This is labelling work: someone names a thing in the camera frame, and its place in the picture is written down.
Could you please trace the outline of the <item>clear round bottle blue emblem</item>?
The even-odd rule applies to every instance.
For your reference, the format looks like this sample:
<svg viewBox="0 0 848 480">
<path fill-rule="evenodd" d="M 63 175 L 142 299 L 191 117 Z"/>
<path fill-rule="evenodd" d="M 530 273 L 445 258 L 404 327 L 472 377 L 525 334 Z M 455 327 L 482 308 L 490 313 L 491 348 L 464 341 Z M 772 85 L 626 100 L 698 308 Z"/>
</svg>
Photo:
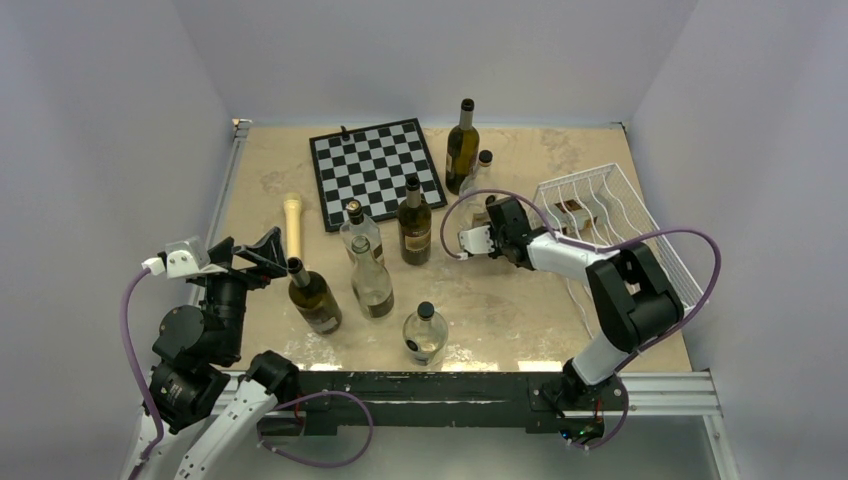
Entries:
<svg viewBox="0 0 848 480">
<path fill-rule="evenodd" d="M 459 195 L 464 196 L 480 189 L 494 188 L 495 182 L 492 176 L 493 153 L 490 150 L 481 150 L 478 155 L 473 172 L 463 181 L 460 186 Z M 457 207 L 458 226 L 460 230 L 468 230 L 482 226 L 489 221 L 486 209 L 486 200 L 494 199 L 495 194 L 473 195 Z"/>
</svg>

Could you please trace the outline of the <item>dark wine bottle silver neck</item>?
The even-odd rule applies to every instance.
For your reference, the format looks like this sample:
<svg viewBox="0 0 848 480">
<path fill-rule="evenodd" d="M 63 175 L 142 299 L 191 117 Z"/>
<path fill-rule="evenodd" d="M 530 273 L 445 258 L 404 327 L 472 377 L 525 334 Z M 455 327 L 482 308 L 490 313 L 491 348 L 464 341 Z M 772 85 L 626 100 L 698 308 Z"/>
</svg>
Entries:
<svg viewBox="0 0 848 480">
<path fill-rule="evenodd" d="M 287 260 L 287 273 L 289 298 L 310 328 L 320 335 L 338 330 L 343 314 L 324 277 L 307 270 L 298 257 Z"/>
</svg>

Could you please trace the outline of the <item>dark wine bottle brown label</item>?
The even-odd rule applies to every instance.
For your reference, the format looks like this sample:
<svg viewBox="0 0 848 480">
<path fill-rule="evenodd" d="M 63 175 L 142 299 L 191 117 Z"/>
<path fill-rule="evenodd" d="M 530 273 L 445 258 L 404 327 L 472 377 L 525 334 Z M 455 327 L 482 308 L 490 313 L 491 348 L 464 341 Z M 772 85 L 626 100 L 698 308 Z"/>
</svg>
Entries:
<svg viewBox="0 0 848 480">
<path fill-rule="evenodd" d="M 409 265 L 424 265 L 431 255 L 432 211 L 415 174 L 406 177 L 405 199 L 398 206 L 397 221 L 402 259 Z"/>
</svg>

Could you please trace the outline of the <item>green wine bottle white label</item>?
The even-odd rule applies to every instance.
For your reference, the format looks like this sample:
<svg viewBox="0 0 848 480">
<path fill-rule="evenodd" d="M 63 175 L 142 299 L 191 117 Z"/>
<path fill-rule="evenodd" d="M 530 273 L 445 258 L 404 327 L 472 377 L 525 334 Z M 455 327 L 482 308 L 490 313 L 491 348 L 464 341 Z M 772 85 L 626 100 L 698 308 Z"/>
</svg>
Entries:
<svg viewBox="0 0 848 480">
<path fill-rule="evenodd" d="M 454 195 L 459 195 L 462 183 L 471 175 L 480 145 L 479 132 L 473 126 L 474 100 L 463 99 L 460 108 L 459 122 L 448 135 L 446 151 L 445 185 Z"/>
</svg>

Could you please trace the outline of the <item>clear square liquor bottle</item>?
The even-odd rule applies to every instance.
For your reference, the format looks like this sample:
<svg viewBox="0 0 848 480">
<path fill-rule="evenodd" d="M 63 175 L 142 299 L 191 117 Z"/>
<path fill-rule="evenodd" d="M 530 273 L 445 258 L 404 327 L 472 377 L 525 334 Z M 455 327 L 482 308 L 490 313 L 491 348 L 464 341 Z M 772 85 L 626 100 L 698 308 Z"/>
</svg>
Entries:
<svg viewBox="0 0 848 480">
<path fill-rule="evenodd" d="M 345 206 L 347 220 L 339 229 L 345 250 L 351 262 L 354 262 L 352 241 L 356 236 L 364 236 L 368 239 L 371 252 L 377 262 L 384 265 L 384 249 L 380 228 L 376 222 L 365 214 L 362 204 L 358 200 L 351 200 Z"/>
</svg>

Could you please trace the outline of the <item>clear bottle no cap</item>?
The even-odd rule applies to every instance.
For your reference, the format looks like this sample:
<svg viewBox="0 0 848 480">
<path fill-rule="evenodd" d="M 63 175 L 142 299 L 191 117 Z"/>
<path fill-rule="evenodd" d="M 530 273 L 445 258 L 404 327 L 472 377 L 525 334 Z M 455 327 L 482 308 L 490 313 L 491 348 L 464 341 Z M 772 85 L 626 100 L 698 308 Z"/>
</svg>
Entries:
<svg viewBox="0 0 848 480">
<path fill-rule="evenodd" d="M 354 256 L 351 286 L 360 309 L 370 319 L 387 316 L 394 307 L 394 292 L 387 269 L 373 256 L 366 236 L 355 236 L 351 251 Z"/>
</svg>

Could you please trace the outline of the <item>clear bottle gold black cap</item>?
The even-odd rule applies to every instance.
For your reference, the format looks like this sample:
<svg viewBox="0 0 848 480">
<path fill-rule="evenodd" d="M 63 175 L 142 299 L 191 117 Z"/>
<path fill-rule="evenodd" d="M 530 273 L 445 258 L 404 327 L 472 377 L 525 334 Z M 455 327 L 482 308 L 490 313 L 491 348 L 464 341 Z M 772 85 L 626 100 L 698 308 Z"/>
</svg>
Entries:
<svg viewBox="0 0 848 480">
<path fill-rule="evenodd" d="M 605 205 L 595 201 L 578 201 L 569 199 L 557 202 L 552 212 L 561 226 L 564 234 L 575 234 L 605 222 L 607 214 Z"/>
</svg>

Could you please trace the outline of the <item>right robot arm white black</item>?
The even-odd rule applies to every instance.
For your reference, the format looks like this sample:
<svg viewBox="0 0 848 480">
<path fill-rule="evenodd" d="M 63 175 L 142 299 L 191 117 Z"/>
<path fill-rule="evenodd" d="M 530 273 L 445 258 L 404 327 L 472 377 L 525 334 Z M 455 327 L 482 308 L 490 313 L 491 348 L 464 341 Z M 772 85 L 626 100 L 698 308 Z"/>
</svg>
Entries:
<svg viewBox="0 0 848 480">
<path fill-rule="evenodd" d="M 248 301 L 242 357 L 273 351 L 305 372 L 542 371 L 573 357 L 561 392 L 576 407 L 596 399 L 625 358 L 666 333 L 684 306 L 641 242 L 604 250 L 565 237 L 515 198 L 489 207 L 482 253 L 454 259 L 429 224 L 426 262 L 406 262 L 398 224 L 383 235 L 393 299 L 355 290 L 343 248 L 308 238 L 306 267 L 320 273 L 342 312 L 330 331 L 311 327 L 275 281 Z"/>
</svg>

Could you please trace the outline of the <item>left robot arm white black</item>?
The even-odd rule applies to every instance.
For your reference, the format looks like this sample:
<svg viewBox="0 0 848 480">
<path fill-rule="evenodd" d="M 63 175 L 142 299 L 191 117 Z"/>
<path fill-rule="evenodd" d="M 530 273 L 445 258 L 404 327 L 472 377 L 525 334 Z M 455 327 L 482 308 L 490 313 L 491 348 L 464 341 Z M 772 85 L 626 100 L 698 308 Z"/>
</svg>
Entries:
<svg viewBox="0 0 848 480">
<path fill-rule="evenodd" d="M 129 334 L 129 301 L 147 276 L 164 274 L 200 286 L 196 305 L 171 308 L 152 345 L 160 361 L 144 373 Z M 138 437 L 128 479 L 202 479 L 225 451 L 271 409 L 292 405 L 300 391 L 299 369 L 273 352 L 256 355 L 238 378 L 237 390 L 207 432 L 201 430 L 232 377 L 226 368 L 241 358 L 249 292 L 287 274 L 282 233 L 271 228 L 257 243 L 227 237 L 205 249 L 198 237 L 168 244 L 145 260 L 121 300 L 127 358 L 142 394 Z"/>
</svg>

